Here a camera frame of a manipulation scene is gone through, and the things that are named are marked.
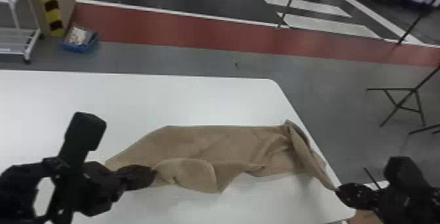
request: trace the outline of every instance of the white table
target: white table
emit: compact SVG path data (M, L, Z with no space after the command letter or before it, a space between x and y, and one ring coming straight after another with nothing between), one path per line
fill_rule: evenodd
M321 156L280 87L267 79L0 71L0 170L58 154L72 114L107 121L88 160L105 159L165 125L297 123ZM328 166L335 185L340 182ZM48 195L45 188L42 195ZM176 186L127 192L105 214L74 223L292 224L329 223L354 215L307 175L242 174L221 195Z

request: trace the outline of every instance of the red stripe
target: red stripe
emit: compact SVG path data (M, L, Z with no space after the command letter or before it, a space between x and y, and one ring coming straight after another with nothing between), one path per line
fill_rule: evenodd
M376 39L274 29L157 12L78 4L73 21L102 41L437 66L440 48L396 46Z

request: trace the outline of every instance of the beige towel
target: beige towel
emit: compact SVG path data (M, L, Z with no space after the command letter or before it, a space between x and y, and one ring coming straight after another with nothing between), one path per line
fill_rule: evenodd
M220 193L239 174L309 173L334 191L321 157L296 125L166 126L147 134L105 165L111 170L138 164L158 171L153 186L176 184Z

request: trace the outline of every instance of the robotic arm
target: robotic arm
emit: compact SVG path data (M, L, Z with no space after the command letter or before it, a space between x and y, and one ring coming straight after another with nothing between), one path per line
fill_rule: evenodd
M390 183L385 189L348 183L337 196L348 207L374 211L383 224L440 223L440 189L429 185L409 157L390 158L384 176Z
M106 124L95 115L75 113L57 157L40 163L11 166L0 176L0 223L70 224L73 213L95 216L111 209L125 191L152 184L156 172L149 167L130 165L112 172L98 162L84 160L98 148ZM36 216L33 203L41 179L55 184L50 204L43 216Z

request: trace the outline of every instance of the floor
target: floor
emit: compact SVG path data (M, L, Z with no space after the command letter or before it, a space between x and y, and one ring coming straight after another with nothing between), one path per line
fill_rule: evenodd
M371 182L363 167L382 180L390 156L408 155L439 186L439 135L408 136L420 121L406 112L379 128L392 105L365 89L414 86L440 48L397 47L399 27L357 0L295 0L274 29L280 1L78 0L72 21L100 34L92 52L65 52L49 38L31 65L1 55L0 69L273 79L342 182ZM439 84L440 74L421 90L429 124L440 122Z
M278 24L288 0L79 0L112 7L139 6L156 10ZM404 30L352 0L293 0L282 22L290 28L355 37L397 40ZM408 36L409 43L423 43Z
M387 4L373 0L358 0L373 11L376 11L387 20L400 28L407 30L419 17L420 12L402 4ZM440 9L436 9L424 17L411 34L425 43L440 45Z

